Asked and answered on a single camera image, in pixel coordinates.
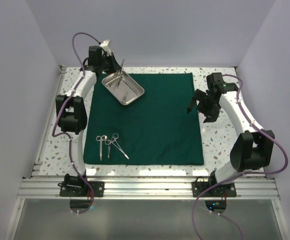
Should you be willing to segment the stainless steel instrument tray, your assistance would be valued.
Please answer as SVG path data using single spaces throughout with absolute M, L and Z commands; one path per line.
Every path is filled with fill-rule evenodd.
M 104 87 L 123 105 L 127 106 L 144 95 L 144 88 L 124 70 L 106 76 Z

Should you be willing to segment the dark green surgical cloth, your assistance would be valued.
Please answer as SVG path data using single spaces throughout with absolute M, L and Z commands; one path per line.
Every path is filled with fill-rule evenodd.
M 143 96 L 122 105 L 101 82 L 97 82 L 91 100 L 83 160 L 90 165 L 197 165 L 204 164 L 199 115 L 187 114 L 194 94 L 191 73 L 134 74 L 145 90 Z M 97 136 L 118 143 L 129 156 L 103 142 L 99 159 Z

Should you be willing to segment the long steel curved forceps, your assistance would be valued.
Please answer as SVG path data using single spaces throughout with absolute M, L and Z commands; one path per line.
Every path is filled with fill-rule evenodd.
M 125 153 L 125 151 L 122 149 L 122 147 L 118 143 L 118 139 L 119 139 L 119 134 L 114 133 L 111 138 L 111 143 L 115 145 L 121 151 L 121 153 L 129 160 L 129 156 Z

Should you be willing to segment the steel surgical scissors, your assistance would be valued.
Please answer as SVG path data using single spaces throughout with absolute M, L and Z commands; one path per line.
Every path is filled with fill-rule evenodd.
M 102 155 L 103 155 L 103 142 L 108 139 L 108 136 L 106 135 L 98 135 L 96 137 L 96 141 L 99 142 L 99 159 L 102 161 Z

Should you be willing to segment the small steel hemostat clamp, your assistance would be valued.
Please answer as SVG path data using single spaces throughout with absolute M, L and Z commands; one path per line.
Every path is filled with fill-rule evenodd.
M 107 147 L 108 147 L 108 151 L 107 151 L 107 158 L 108 158 L 108 159 L 110 158 L 111 143 L 112 143 L 112 141 L 109 140 L 109 139 L 107 139 L 107 140 L 105 141 L 105 144 L 106 144 Z

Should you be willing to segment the steel tweezers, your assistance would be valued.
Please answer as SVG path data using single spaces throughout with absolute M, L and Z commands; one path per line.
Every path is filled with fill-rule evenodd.
M 117 80 L 116 85 L 115 85 L 116 88 L 119 87 L 120 82 L 122 80 L 122 70 L 123 70 L 124 62 L 125 62 L 125 59 L 122 60 L 122 63 L 120 65 L 120 69 L 117 71 L 118 80 Z

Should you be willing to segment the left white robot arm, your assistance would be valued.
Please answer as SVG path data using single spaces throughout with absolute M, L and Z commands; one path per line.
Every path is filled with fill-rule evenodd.
M 90 46 L 88 58 L 82 62 L 77 81 L 67 93 L 55 98 L 56 121 L 52 135 L 66 135 L 69 138 L 69 159 L 77 177 L 67 174 L 64 181 L 71 184 L 72 192 L 80 197 L 86 195 L 90 187 L 82 159 L 82 136 L 88 122 L 84 98 L 102 73 L 111 74 L 120 69 L 110 50 L 109 40 Z

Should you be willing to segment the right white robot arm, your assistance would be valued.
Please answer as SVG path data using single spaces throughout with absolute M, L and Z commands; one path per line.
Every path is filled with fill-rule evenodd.
M 271 161 L 275 135 L 253 118 L 242 98 L 239 87 L 233 82 L 225 82 L 224 74 L 215 72 L 206 77 L 207 90 L 195 90 L 187 107 L 187 113 L 196 108 L 205 116 L 205 123 L 214 123 L 224 110 L 236 131 L 235 141 L 229 161 L 220 169 L 212 171 L 207 190 L 212 196 L 225 191 L 225 184 L 244 171 L 256 171 L 267 167 Z

